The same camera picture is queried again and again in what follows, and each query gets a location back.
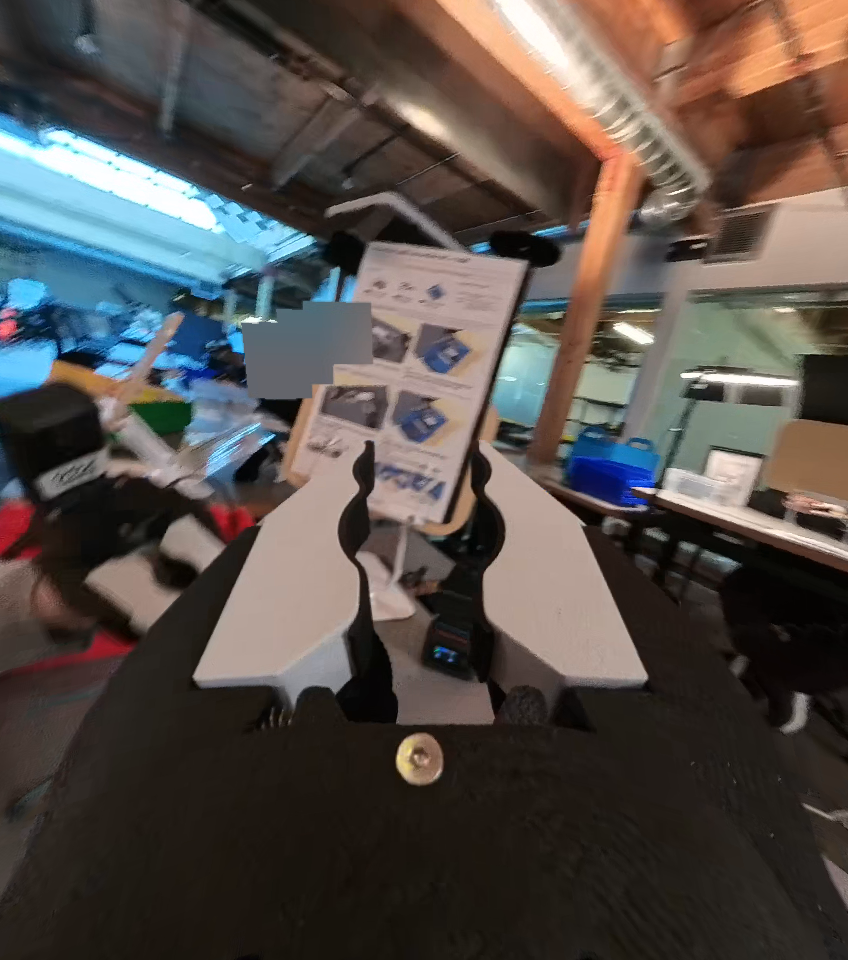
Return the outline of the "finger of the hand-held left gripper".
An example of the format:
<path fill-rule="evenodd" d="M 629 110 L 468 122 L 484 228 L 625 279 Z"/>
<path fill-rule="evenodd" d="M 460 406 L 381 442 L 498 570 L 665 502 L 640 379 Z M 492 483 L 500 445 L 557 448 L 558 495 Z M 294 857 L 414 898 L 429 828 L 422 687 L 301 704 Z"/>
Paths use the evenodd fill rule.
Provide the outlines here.
<path fill-rule="evenodd" d="M 91 571 L 85 586 L 129 624 L 146 634 L 178 599 L 178 592 L 156 577 L 153 558 L 113 558 Z"/>
<path fill-rule="evenodd" d="M 197 518 L 172 522 L 157 545 L 159 582 L 194 582 L 224 551 L 224 543 Z"/>

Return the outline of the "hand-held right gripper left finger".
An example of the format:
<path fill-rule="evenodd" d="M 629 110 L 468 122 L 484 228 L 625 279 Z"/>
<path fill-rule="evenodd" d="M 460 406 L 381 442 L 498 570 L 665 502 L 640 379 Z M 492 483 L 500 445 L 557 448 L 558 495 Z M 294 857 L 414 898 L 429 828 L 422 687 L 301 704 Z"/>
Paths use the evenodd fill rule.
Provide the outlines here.
<path fill-rule="evenodd" d="M 260 524 L 196 666 L 201 690 L 340 695 L 370 672 L 377 636 L 367 571 L 375 448 L 366 441 L 312 477 Z"/>

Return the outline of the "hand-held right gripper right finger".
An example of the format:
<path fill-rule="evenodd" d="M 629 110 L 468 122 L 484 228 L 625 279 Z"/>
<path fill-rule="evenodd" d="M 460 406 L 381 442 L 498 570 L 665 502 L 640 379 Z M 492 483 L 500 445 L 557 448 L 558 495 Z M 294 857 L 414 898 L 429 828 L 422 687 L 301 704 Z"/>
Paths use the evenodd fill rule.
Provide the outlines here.
<path fill-rule="evenodd" d="M 473 449 L 478 678 L 554 709 L 568 690 L 641 690 L 648 671 L 571 511 L 491 444 Z"/>

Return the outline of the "clear plastic sheet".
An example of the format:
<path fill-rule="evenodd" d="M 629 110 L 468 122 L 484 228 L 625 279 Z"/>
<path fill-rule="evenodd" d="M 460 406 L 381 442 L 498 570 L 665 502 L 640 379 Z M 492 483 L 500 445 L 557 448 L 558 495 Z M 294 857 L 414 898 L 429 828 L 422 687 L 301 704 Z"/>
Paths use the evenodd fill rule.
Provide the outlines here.
<path fill-rule="evenodd" d="M 193 381 L 190 403 L 191 420 L 175 455 L 172 485 L 195 500 L 212 498 L 214 477 L 232 476 L 287 427 L 261 410 L 245 387 L 229 381 Z"/>

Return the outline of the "white sheet stand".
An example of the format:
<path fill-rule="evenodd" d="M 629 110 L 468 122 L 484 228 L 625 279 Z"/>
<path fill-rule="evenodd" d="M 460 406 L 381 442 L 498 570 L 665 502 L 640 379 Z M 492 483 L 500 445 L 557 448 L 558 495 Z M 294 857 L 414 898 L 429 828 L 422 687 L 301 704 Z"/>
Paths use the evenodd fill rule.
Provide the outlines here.
<path fill-rule="evenodd" d="M 357 554 L 357 560 L 367 575 L 371 617 L 375 624 L 409 620 L 416 612 L 415 601 L 401 584 L 412 524 L 405 519 L 398 523 L 397 530 L 390 568 L 386 568 L 384 561 L 367 549 Z"/>

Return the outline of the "red plastic bin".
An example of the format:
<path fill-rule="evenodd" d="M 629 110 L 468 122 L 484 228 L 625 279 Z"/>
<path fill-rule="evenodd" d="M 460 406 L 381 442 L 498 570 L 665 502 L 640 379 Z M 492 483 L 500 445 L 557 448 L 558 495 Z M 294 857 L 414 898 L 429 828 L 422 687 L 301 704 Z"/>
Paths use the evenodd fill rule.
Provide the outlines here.
<path fill-rule="evenodd" d="M 257 521 L 256 517 L 244 507 L 213 503 L 209 506 L 209 513 L 219 538 L 226 545 L 255 526 Z M 19 557 L 32 559 L 37 556 L 37 547 L 25 543 L 25 534 L 30 528 L 33 518 L 34 508 L 23 500 L 8 500 L 0 506 L 1 560 L 17 559 Z M 94 634 L 90 646 L 82 652 L 59 654 L 28 666 L 16 668 L 11 673 L 23 676 L 61 669 L 66 666 L 122 660 L 130 654 L 132 649 L 132 643 L 100 630 Z"/>

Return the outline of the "green plastic bin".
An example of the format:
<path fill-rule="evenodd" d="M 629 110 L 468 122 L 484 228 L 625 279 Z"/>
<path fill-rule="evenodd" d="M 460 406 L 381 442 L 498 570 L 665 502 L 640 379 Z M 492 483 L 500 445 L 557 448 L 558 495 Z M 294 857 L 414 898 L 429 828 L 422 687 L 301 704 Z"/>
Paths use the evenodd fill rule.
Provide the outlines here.
<path fill-rule="evenodd" d="M 190 401 L 132 403 L 130 411 L 161 438 L 182 436 L 193 418 L 193 404 Z"/>

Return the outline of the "wooden easel board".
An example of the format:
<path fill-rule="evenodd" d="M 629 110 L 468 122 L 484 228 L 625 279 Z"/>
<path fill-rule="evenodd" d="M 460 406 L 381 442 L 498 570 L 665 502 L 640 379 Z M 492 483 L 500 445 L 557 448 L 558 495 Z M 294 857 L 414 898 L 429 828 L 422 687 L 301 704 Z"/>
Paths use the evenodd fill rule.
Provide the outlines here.
<path fill-rule="evenodd" d="M 315 415 L 314 406 L 315 400 L 312 397 L 302 400 L 297 418 L 289 434 L 289 440 L 286 443 L 281 477 L 296 489 L 305 485 L 310 479 L 310 474 L 301 473 L 296 469 L 296 463 L 298 450 L 308 439 L 310 424 Z M 497 437 L 499 426 L 500 416 L 496 408 L 493 405 L 488 405 L 479 428 L 478 440 L 493 442 Z M 446 537 L 465 526 L 475 509 L 476 502 L 476 494 L 471 486 L 471 468 L 468 466 L 462 474 L 461 487 L 456 496 L 454 508 L 450 513 L 450 519 L 445 523 L 424 523 L 423 520 L 415 519 L 410 524 L 413 529 L 424 536 Z"/>

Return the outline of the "small black device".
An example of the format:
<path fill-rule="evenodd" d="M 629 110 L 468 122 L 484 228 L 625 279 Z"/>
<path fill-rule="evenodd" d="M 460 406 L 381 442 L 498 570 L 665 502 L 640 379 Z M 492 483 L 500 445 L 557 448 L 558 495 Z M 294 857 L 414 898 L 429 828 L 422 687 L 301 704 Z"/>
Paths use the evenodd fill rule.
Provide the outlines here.
<path fill-rule="evenodd" d="M 462 681 L 476 681 L 475 627 L 469 618 L 439 613 L 426 631 L 422 666 Z"/>

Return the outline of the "framed printed tag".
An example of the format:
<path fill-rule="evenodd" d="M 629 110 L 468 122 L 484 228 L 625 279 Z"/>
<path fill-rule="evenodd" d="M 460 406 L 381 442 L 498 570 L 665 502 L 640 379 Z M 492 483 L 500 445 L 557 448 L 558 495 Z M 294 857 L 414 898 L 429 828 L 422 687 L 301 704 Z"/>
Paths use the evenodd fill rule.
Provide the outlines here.
<path fill-rule="evenodd" d="M 758 488 L 765 457 L 748 451 L 712 446 L 704 461 L 702 475 L 718 484 L 719 502 L 745 508 Z"/>

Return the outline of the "long wooden desk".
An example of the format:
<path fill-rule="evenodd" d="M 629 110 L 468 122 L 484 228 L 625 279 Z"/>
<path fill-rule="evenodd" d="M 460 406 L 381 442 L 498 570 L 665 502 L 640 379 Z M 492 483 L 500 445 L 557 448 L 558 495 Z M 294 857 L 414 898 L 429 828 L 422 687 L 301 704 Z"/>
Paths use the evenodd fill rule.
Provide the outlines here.
<path fill-rule="evenodd" d="M 625 552 L 629 556 L 636 555 L 644 531 L 663 531 L 666 540 L 651 578 L 658 587 L 665 586 L 685 544 L 694 546 L 694 555 L 685 567 L 684 586 L 689 586 L 697 559 L 704 553 L 728 559 L 742 556 L 742 562 L 748 564 L 768 559 L 772 551 L 799 558 L 800 572 L 813 565 L 848 576 L 848 546 L 756 510 L 721 507 L 642 486 L 632 489 L 637 507 L 620 506 L 577 492 L 557 480 L 539 477 L 536 481 L 567 506 L 626 522 L 630 529 Z"/>

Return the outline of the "studio light on stand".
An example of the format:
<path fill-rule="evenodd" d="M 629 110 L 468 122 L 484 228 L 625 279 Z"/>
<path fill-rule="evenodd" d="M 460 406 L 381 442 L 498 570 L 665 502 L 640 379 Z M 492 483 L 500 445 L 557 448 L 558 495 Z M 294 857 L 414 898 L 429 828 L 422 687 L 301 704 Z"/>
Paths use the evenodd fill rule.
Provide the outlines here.
<path fill-rule="evenodd" d="M 685 434 L 703 403 L 777 408 L 790 402 L 801 386 L 795 376 L 761 373 L 749 367 L 696 366 L 681 374 L 683 408 L 671 427 L 672 441 L 660 476 L 675 466 Z"/>

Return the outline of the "printed instruction sheet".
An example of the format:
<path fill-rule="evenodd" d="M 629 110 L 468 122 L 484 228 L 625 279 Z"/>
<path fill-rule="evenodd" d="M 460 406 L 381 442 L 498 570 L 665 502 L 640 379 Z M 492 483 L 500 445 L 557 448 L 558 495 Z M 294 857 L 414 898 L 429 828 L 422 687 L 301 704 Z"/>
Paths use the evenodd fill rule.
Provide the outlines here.
<path fill-rule="evenodd" d="M 370 510 L 448 522 L 527 270 L 466 250 L 370 244 L 350 305 L 370 308 L 371 361 L 336 365 L 315 391 L 296 470 L 323 474 L 372 442 Z"/>

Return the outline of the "tan board on clear stand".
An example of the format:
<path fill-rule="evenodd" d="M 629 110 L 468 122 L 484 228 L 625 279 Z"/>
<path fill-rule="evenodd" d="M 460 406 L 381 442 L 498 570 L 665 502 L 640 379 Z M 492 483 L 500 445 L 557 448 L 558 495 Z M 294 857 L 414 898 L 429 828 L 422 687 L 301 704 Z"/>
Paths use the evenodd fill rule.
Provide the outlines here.
<path fill-rule="evenodd" d="M 764 479 L 784 494 L 848 503 L 848 426 L 805 419 L 784 423 L 766 458 Z"/>

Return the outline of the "black lamp head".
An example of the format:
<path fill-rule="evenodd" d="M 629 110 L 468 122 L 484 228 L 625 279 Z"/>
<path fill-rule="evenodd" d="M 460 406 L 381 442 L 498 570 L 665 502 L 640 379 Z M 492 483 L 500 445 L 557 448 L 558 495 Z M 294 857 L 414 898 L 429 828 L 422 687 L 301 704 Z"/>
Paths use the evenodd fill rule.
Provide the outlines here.
<path fill-rule="evenodd" d="M 323 245 L 321 258 L 332 269 L 339 269 L 346 278 L 355 278 L 367 250 L 367 244 L 359 236 L 336 231 Z"/>

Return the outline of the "black round disc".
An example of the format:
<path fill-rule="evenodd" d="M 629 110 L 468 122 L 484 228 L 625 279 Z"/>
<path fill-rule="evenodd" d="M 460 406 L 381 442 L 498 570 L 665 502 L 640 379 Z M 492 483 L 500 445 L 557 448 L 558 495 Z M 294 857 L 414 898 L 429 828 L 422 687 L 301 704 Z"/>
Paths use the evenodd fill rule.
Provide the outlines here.
<path fill-rule="evenodd" d="M 562 259 L 560 245 L 548 237 L 526 231 L 496 231 L 487 243 L 494 256 L 525 262 L 534 270 L 551 268 Z"/>

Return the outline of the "wooden post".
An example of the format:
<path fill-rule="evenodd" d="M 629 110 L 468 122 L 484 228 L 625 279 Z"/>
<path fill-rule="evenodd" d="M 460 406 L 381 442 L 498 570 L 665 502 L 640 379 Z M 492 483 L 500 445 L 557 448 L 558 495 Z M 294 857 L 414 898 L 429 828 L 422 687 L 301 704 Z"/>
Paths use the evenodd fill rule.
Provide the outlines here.
<path fill-rule="evenodd" d="M 547 466 L 557 458 L 642 183 L 641 168 L 628 151 L 617 151 L 600 166 L 558 351 L 526 452 L 533 466 Z"/>

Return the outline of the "wall vent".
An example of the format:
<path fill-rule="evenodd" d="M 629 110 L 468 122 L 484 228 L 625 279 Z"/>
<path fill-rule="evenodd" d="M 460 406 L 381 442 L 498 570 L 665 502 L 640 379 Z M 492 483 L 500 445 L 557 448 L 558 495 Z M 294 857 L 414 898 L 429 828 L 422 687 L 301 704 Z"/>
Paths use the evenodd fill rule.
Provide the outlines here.
<path fill-rule="evenodd" d="M 703 262 L 724 265 L 760 258 L 777 211 L 776 204 L 726 211 L 706 246 Z"/>

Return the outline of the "metal air duct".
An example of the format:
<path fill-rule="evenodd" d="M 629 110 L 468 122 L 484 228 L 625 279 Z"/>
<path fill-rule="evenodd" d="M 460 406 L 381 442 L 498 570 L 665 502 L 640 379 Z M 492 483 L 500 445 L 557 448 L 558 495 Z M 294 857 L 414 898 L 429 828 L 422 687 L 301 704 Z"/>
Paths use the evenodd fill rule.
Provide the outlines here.
<path fill-rule="evenodd" d="M 663 233 L 687 220 L 712 176 L 598 33 L 570 2 L 490 1 L 516 42 L 618 147 L 634 156 L 652 190 L 638 211 L 642 227 Z"/>

